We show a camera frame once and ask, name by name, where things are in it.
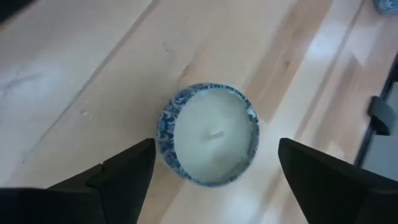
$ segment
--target candle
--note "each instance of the candle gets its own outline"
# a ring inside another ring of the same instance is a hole
[[[164,160],[179,176],[207,187],[236,180],[259,140],[256,112],[227,85],[200,83],[172,98],[157,125]]]
[[[201,91],[178,114],[177,158],[196,180],[220,180],[248,159],[251,128],[246,104],[234,93],[222,88]]]

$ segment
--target blue and white patterned tin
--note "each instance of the blue and white patterned tin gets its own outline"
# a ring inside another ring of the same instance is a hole
[[[187,172],[183,169],[180,162],[178,161],[176,152],[174,150],[174,126],[178,114],[191,97],[193,97],[200,91],[210,90],[214,88],[222,88],[228,90],[245,102],[246,111],[248,112],[249,120],[252,124],[251,143],[248,149],[248,159],[239,164],[235,169],[233,169],[230,175],[228,175],[225,179],[218,180],[216,182],[201,182],[187,174]],[[222,84],[199,83],[178,92],[164,108],[163,113],[160,115],[157,124],[157,142],[159,143],[160,152],[163,154],[166,164],[169,165],[179,176],[184,179],[190,180],[198,185],[217,187],[236,180],[249,167],[251,161],[256,155],[257,147],[259,144],[259,121],[250,101],[237,89]]]
[[[376,8],[388,15],[398,15],[398,0],[373,0]]]

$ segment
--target blue object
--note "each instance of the blue object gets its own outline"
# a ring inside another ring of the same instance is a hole
[[[388,15],[398,15],[398,0],[373,0],[376,8]]]
[[[180,161],[178,161],[177,155],[174,150],[174,126],[178,114],[191,97],[193,97],[200,91],[215,88],[229,90],[232,94],[235,94],[238,98],[242,99],[246,103],[246,111],[248,112],[249,120],[252,123],[251,143],[248,149],[247,161],[240,163],[240,165],[233,169],[231,173],[227,175],[227,177],[225,177],[225,179],[218,180],[216,182],[201,182],[187,174],[187,172],[181,166]],[[259,144],[259,121],[250,101],[237,89],[228,85],[200,83],[178,92],[177,95],[175,95],[175,97],[169,101],[158,120],[157,142],[159,143],[160,152],[163,154],[165,162],[180,177],[190,180],[198,185],[206,187],[217,187],[236,180],[249,167],[251,161],[256,154]]]

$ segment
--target white wax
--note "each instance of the white wax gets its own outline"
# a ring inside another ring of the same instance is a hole
[[[225,180],[248,159],[250,129],[242,99],[225,89],[199,92],[188,100],[175,123],[177,158],[196,180]]]

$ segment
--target wood grain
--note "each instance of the wood grain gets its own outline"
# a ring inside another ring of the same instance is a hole
[[[167,165],[156,162],[138,223],[160,223],[183,183],[183,179],[173,173]]]
[[[352,94],[345,107],[338,141],[346,153],[345,160],[353,162],[360,145],[363,133],[369,124],[366,110],[371,96],[379,95],[391,69],[392,62],[398,53],[398,19],[386,18],[377,41],[374,43],[365,64],[362,67],[360,79],[355,84]]]
[[[0,30],[0,183],[10,178],[151,0],[34,1]]]
[[[275,35],[246,91],[265,121],[275,114],[331,3],[299,0]]]
[[[348,65],[343,71],[338,88],[335,90],[326,109],[326,114],[315,131],[314,148],[325,151],[333,137],[341,132],[340,128],[344,124],[341,124],[340,118],[344,116],[344,108],[347,107],[345,105],[346,99],[350,98],[351,91],[358,81],[360,73],[360,64],[354,55],[351,55]]]
[[[308,107],[308,110],[305,113],[304,119],[300,123],[300,127],[298,128],[298,130],[294,136],[294,139],[301,140],[303,132],[307,128],[307,125],[310,122],[310,119],[312,119],[312,116],[314,115],[317,105],[319,104],[321,97],[323,96],[323,94],[325,92],[326,85],[329,83],[329,81],[331,81],[331,79],[335,79],[336,75],[334,75],[333,72],[335,71],[336,64],[338,63],[339,59],[341,60],[343,58],[341,56],[341,54],[343,54],[343,50],[345,49],[345,45],[348,41],[348,37],[351,34],[353,27],[358,20],[359,13],[361,12],[365,2],[366,2],[365,0],[361,1],[361,4],[359,5],[358,10],[355,12],[355,15],[353,16],[353,20],[350,22],[350,24],[344,34],[344,37],[341,40],[340,46],[338,47],[338,50],[336,51],[335,55],[333,56],[333,60],[330,62],[328,70],[326,71],[326,75],[325,75],[324,79],[322,80],[322,83],[320,84],[319,89],[311,102],[311,105]]]

